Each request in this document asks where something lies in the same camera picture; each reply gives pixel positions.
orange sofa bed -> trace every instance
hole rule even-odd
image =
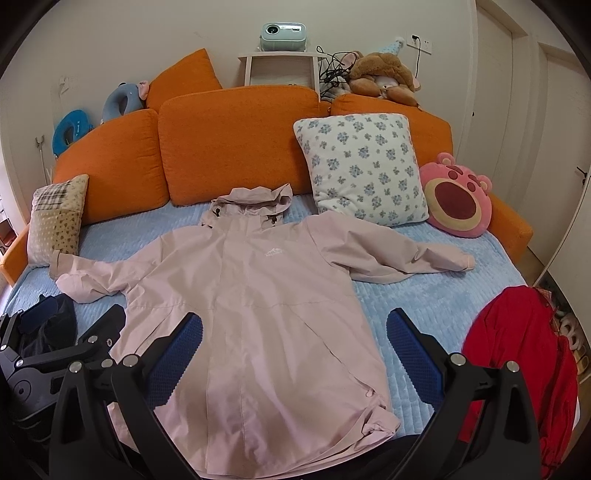
[[[439,152],[453,152],[444,120],[387,100],[343,95],[319,102],[298,86],[250,86],[172,98],[159,112],[146,109],[111,120],[73,144],[59,159],[54,181],[89,175],[83,225],[165,205],[192,205],[234,187],[276,188],[291,183],[295,194],[311,193],[306,161],[293,133],[302,118],[349,113],[402,113],[410,122],[419,166]],[[531,227],[491,195],[489,231],[517,262]],[[14,285],[28,265],[25,229],[0,261]]]

red garment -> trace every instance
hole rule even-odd
[[[540,432],[543,478],[560,464],[573,430],[577,366],[566,337],[550,326],[552,307],[535,289],[506,288],[478,315],[462,353],[475,365],[515,360],[530,392]],[[460,439],[468,442],[482,402],[473,402]]]

pink jacket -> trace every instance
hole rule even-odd
[[[456,247],[340,213],[283,225],[291,197],[289,185],[234,189],[202,226],[169,232],[128,260],[56,252],[51,262],[59,289],[79,303],[125,294],[116,361],[144,353],[187,312],[202,318],[203,343],[155,413],[208,478],[303,475],[391,438],[400,421],[351,279],[392,283],[474,266]]]

blue mattress pad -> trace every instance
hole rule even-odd
[[[80,233],[80,256],[92,260],[124,260],[170,230],[197,225],[208,207],[208,203],[188,207],[169,203],[150,212],[84,227]],[[317,210],[312,196],[297,196],[284,221],[298,222],[314,213]],[[524,280],[489,232],[475,239],[457,238],[426,222],[398,226],[395,230],[415,241],[456,245],[476,260],[475,269],[468,273],[415,275],[390,285],[353,282],[386,365],[392,408],[402,421],[397,436],[403,436],[421,433],[433,409],[420,401],[388,341],[388,313],[403,308],[420,331],[433,335],[448,352],[460,351],[472,322],[484,306],[505,287],[523,285]],[[31,307],[38,302],[40,294],[58,293],[48,268],[27,267],[11,293],[5,312],[13,314]],[[74,304],[78,335],[114,304],[125,307],[125,297],[117,294],[90,304]]]

jacket sleeve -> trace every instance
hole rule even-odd
[[[415,273],[468,271],[474,257],[453,245],[414,242],[391,228],[336,212],[305,218],[312,240],[332,266],[351,278],[394,283]]]
[[[105,295],[126,293],[162,261],[162,239],[157,238],[127,260],[102,262],[53,252],[49,276],[57,288],[78,303]]]

